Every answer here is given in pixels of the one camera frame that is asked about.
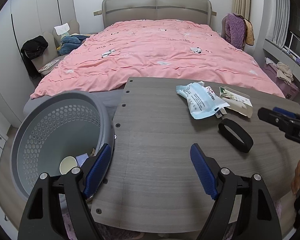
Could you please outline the person's right hand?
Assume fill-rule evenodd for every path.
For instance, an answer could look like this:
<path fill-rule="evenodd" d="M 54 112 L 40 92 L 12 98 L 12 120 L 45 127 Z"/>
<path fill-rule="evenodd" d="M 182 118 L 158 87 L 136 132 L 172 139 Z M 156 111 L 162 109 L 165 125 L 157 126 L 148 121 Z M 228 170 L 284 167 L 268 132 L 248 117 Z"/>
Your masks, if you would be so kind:
<path fill-rule="evenodd" d="M 291 191 L 293 195 L 296 195 L 300 190 L 300 160 L 295 168 L 294 178 L 291 183 Z"/>

